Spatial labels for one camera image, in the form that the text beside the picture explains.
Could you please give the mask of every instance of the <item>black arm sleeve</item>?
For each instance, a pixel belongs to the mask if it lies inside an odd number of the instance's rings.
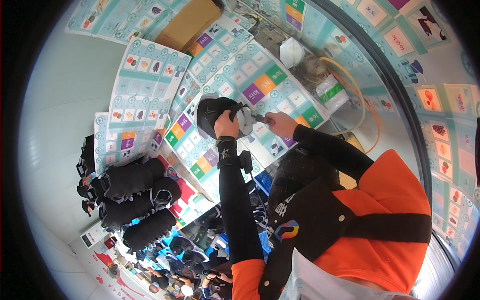
[[[220,143],[218,152],[220,159],[222,159],[222,153],[226,153],[231,158],[237,157],[237,142]],[[262,244],[258,237],[247,185],[243,180],[239,164],[220,168],[219,189],[232,264],[249,259],[263,259]]]
[[[353,145],[327,133],[298,125],[293,133],[293,140],[321,155],[337,170],[357,181],[373,164],[368,156]]]

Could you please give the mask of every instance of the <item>cartoon wheel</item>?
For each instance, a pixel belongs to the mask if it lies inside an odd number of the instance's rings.
[[[122,37],[122,36],[123,36],[123,30],[122,29],[117,30],[117,32],[115,33],[115,37]]]
[[[358,53],[358,52],[355,52],[354,56],[355,56],[355,59],[356,59],[358,62],[363,62],[363,55],[361,55],[361,54]]]
[[[137,16],[134,13],[131,13],[131,14],[128,15],[127,21],[131,22],[131,21],[135,20],[136,17]]]
[[[376,43],[378,48],[380,48],[380,50],[385,53],[385,48],[380,44],[380,43]]]
[[[366,33],[368,33],[368,29],[365,25],[363,25],[362,23],[358,23],[358,25],[363,29],[363,31],[365,31]]]
[[[260,101],[257,103],[257,110],[263,110],[265,108],[265,103]]]
[[[395,73],[396,73],[397,76],[400,78],[400,80],[403,81],[402,73],[400,73],[399,70],[395,70]]]
[[[139,39],[136,39],[136,40],[133,41],[132,47],[138,48],[138,47],[140,47],[141,44],[142,44],[142,42]]]
[[[74,27],[77,24],[77,17],[73,17],[70,22],[68,22],[68,27]]]
[[[345,60],[345,62],[347,63],[347,65],[348,65],[349,67],[351,67],[351,68],[353,67],[353,63],[352,63],[351,61]]]

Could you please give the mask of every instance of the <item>man in orange shirt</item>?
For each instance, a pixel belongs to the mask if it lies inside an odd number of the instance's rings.
[[[270,191],[267,233],[273,250],[265,264],[236,152],[239,125],[229,113],[220,115],[214,130],[233,300],[278,299],[294,248],[347,285],[408,294],[430,241],[431,209],[397,153],[388,150],[373,162],[347,142],[298,125],[285,113],[267,113],[275,121],[270,131],[300,145],[286,154]],[[338,171],[354,178],[358,189],[345,190]]]

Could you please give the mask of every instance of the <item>white wall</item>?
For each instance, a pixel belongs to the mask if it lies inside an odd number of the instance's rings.
[[[93,133],[94,114],[108,110],[125,50],[117,43],[64,33],[73,8],[58,22],[33,69],[19,147],[24,200],[66,244],[96,217],[81,209],[75,165],[83,138]]]

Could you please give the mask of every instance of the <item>hand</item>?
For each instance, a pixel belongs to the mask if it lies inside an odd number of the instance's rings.
[[[275,135],[284,138],[293,138],[295,128],[298,126],[297,122],[284,112],[267,112],[265,114],[267,118],[271,118],[275,121],[275,125],[270,125],[268,129]]]
[[[235,115],[232,122],[228,116],[229,113],[231,113],[231,110],[225,110],[215,121],[213,129],[215,130],[216,138],[219,138],[220,136],[231,136],[236,139],[238,137],[239,122],[237,116]]]

